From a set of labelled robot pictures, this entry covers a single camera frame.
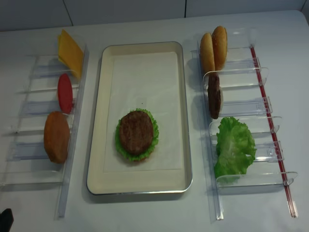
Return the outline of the brown meat patty on tray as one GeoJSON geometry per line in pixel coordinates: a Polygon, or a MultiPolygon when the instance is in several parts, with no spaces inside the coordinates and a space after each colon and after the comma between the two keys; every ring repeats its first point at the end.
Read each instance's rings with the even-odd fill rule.
{"type": "Polygon", "coordinates": [[[146,112],[132,111],[120,120],[120,144],[129,154],[137,156],[144,153],[150,147],[153,137],[153,123],[146,112]]]}

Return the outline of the bottom bun under lettuce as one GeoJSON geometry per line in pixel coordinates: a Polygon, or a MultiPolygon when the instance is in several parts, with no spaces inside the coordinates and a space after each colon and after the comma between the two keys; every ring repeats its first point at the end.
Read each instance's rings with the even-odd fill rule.
{"type": "Polygon", "coordinates": [[[142,162],[146,160],[150,155],[139,155],[139,156],[134,156],[130,157],[129,160],[132,162],[142,162]]]}

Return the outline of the green lettuce leaf on tray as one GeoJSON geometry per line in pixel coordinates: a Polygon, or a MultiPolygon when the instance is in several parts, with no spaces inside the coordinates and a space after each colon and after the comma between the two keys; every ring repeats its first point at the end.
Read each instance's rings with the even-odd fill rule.
{"type": "MultiPolygon", "coordinates": [[[[153,137],[152,143],[151,143],[150,147],[144,153],[140,154],[140,155],[151,155],[151,153],[155,150],[155,147],[159,142],[159,128],[158,128],[157,121],[154,119],[154,117],[152,116],[150,111],[148,111],[146,109],[140,109],[140,108],[137,108],[137,109],[132,110],[132,111],[136,111],[136,110],[141,110],[141,111],[146,112],[148,114],[148,116],[150,117],[151,122],[153,123],[154,137],[153,137]]],[[[126,152],[120,144],[120,139],[119,139],[120,120],[118,120],[118,124],[116,126],[116,131],[115,131],[115,148],[116,148],[116,151],[120,155],[122,155],[126,160],[130,161],[129,158],[134,157],[134,156],[129,154],[128,152],[126,152]]]]}

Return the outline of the green lettuce leaf in rack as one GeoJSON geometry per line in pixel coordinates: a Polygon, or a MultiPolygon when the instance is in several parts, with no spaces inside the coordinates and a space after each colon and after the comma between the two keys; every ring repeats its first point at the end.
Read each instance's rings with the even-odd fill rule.
{"type": "Polygon", "coordinates": [[[218,126],[215,177],[246,174],[255,161],[255,140],[247,124],[234,117],[224,117],[218,126]]]}

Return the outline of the red tomato slice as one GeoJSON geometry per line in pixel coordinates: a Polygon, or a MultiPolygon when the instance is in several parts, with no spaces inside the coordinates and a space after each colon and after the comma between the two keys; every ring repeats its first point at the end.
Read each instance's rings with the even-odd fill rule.
{"type": "Polygon", "coordinates": [[[73,108],[73,93],[71,81],[66,73],[62,74],[58,80],[57,95],[61,111],[69,114],[73,108]]]}

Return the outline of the yellow cheese slices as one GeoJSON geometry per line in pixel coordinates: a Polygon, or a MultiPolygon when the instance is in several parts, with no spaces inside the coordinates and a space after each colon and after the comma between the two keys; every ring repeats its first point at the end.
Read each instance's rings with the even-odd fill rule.
{"type": "Polygon", "coordinates": [[[58,60],[65,64],[79,81],[82,76],[84,53],[76,41],[63,29],[58,35],[58,60]]]}

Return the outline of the cream metal serving tray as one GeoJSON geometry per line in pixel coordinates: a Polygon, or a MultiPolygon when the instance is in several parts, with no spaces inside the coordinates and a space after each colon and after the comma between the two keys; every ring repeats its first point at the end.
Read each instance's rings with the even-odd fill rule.
{"type": "Polygon", "coordinates": [[[86,185],[94,195],[182,193],[192,183],[183,48],[178,42],[111,45],[104,49],[86,185]],[[146,159],[116,150],[118,121],[147,110],[158,144],[146,159]]]}

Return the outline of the tan bun half left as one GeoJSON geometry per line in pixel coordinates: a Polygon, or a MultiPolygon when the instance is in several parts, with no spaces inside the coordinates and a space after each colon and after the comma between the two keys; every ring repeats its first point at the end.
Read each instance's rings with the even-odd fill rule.
{"type": "Polygon", "coordinates": [[[204,73],[215,70],[212,37],[209,32],[203,35],[200,42],[200,60],[204,73]]]}

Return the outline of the clear acrylic right rack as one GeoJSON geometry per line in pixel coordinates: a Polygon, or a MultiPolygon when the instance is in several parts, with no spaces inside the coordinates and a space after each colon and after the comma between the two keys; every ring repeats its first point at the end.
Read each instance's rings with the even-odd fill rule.
{"type": "MultiPolygon", "coordinates": [[[[217,119],[210,116],[208,104],[208,79],[199,67],[199,122],[201,132],[202,157],[206,177],[207,196],[210,202],[211,220],[223,220],[222,196],[257,194],[284,190],[275,149],[282,152],[281,143],[273,142],[266,114],[269,110],[264,103],[269,97],[262,97],[259,84],[265,84],[268,69],[256,68],[258,60],[252,58],[250,45],[255,46],[255,30],[236,29],[228,31],[227,61],[217,72],[222,87],[222,109],[217,119]],[[259,83],[256,71],[262,71],[259,83]],[[215,177],[214,166],[217,162],[218,126],[224,117],[234,117],[247,124],[255,140],[255,161],[248,167],[246,174],[215,177]]],[[[272,116],[275,131],[280,128],[281,117],[272,116]]],[[[297,172],[287,172],[291,185],[297,172]]]]}

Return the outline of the clear acrylic rack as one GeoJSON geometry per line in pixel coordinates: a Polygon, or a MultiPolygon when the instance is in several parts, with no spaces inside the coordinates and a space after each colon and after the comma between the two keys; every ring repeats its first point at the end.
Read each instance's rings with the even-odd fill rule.
{"type": "MultiPolygon", "coordinates": [[[[255,46],[255,30],[236,29],[228,31],[227,61],[217,72],[222,87],[222,109],[217,119],[210,116],[208,104],[208,79],[199,67],[199,122],[201,132],[202,157],[206,177],[207,196],[210,202],[211,220],[223,220],[222,196],[257,194],[284,190],[275,149],[282,152],[281,143],[273,142],[266,114],[269,110],[264,103],[269,97],[262,97],[259,84],[265,84],[268,69],[256,68],[258,60],[252,58],[250,45],[255,46]],[[256,71],[262,71],[259,83],[256,71]],[[234,117],[247,124],[255,140],[255,161],[248,167],[246,174],[215,177],[214,166],[217,162],[218,126],[224,117],[234,117]]],[[[280,128],[281,117],[272,116],[275,131],[280,128]]],[[[291,185],[297,172],[287,172],[291,185]]]]}
{"type": "Polygon", "coordinates": [[[56,37],[27,38],[22,42],[13,36],[1,38],[0,188],[57,187],[57,218],[66,212],[89,58],[84,39],[78,35],[73,39],[83,52],[80,79],[58,60],[56,37]],[[62,74],[71,81],[73,106],[65,114],[70,129],[68,158],[56,164],[45,152],[43,131],[48,115],[60,110],[57,85],[62,74]]]}

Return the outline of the orange-brown bun in left rack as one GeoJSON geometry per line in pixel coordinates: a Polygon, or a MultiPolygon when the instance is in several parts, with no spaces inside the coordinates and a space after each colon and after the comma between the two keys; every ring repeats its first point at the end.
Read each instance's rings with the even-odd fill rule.
{"type": "Polygon", "coordinates": [[[44,149],[53,163],[63,164],[68,157],[70,129],[66,117],[59,111],[51,112],[44,126],[44,149]]]}

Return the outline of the tan bun half right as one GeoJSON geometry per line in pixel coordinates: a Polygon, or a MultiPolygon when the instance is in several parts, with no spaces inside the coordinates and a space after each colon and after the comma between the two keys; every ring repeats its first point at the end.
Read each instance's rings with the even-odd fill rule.
{"type": "Polygon", "coordinates": [[[212,33],[212,46],[214,53],[215,69],[221,70],[227,56],[227,32],[223,26],[217,26],[212,33]]]}

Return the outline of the clear acrylic left rack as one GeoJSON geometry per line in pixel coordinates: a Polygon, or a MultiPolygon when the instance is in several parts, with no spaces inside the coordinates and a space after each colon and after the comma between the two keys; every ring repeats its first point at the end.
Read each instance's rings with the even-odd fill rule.
{"type": "Polygon", "coordinates": [[[66,212],[89,58],[84,39],[78,35],[73,39],[83,52],[80,79],[58,60],[56,37],[27,38],[22,42],[13,36],[1,38],[0,188],[57,187],[57,218],[66,212]],[[65,114],[70,129],[68,158],[56,164],[45,152],[43,131],[48,115],[60,110],[57,85],[62,74],[71,81],[73,106],[65,114]]]}

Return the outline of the black object at corner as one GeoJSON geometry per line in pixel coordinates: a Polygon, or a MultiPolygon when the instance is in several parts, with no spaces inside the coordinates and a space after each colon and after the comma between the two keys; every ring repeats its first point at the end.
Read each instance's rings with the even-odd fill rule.
{"type": "Polygon", "coordinates": [[[0,214],[0,232],[9,232],[13,222],[14,217],[11,208],[5,209],[0,214]]]}

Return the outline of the red rail strip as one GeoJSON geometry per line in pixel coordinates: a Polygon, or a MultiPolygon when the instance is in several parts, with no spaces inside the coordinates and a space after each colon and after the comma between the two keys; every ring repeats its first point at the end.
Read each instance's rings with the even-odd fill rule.
{"type": "MultiPolygon", "coordinates": [[[[250,45],[250,51],[251,51],[252,58],[256,58],[256,60],[258,60],[253,44],[250,45]]],[[[260,68],[259,61],[257,61],[254,66],[256,68],[260,68]]],[[[258,79],[259,83],[262,82],[261,72],[262,71],[256,71],[256,75],[257,75],[257,79],[258,79]]],[[[259,86],[260,86],[260,91],[261,91],[262,97],[267,97],[265,89],[264,89],[264,84],[263,83],[259,84],[259,86]]],[[[269,113],[267,113],[266,116],[267,116],[270,131],[271,131],[272,140],[273,140],[273,142],[279,142],[278,139],[277,139],[276,131],[275,131],[275,125],[274,125],[274,122],[273,122],[273,117],[272,117],[271,112],[270,112],[271,104],[270,103],[264,103],[264,105],[269,110],[269,113]]],[[[295,202],[294,202],[293,197],[292,197],[292,193],[290,191],[290,187],[289,187],[290,184],[289,184],[289,181],[288,181],[287,172],[286,172],[285,167],[284,167],[284,162],[283,162],[283,160],[279,160],[279,159],[282,159],[282,152],[279,148],[276,148],[275,153],[276,153],[277,158],[278,158],[278,165],[279,165],[280,174],[281,174],[281,178],[282,178],[283,185],[284,185],[284,190],[285,190],[285,194],[286,194],[286,198],[287,198],[287,203],[288,203],[290,215],[291,215],[292,218],[297,218],[298,217],[297,207],[295,205],[295,202]]]]}

